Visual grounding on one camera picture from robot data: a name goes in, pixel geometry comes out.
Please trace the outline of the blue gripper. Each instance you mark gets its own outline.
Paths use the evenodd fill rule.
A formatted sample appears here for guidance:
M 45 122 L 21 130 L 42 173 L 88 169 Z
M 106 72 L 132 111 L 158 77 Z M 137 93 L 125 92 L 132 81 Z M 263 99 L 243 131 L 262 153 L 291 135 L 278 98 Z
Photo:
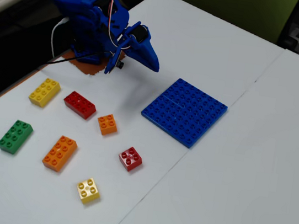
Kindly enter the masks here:
M 126 55 L 140 62 L 154 72 L 159 71 L 159 61 L 150 41 L 148 28 L 137 22 L 125 28 L 119 39 L 119 48 L 126 50 Z

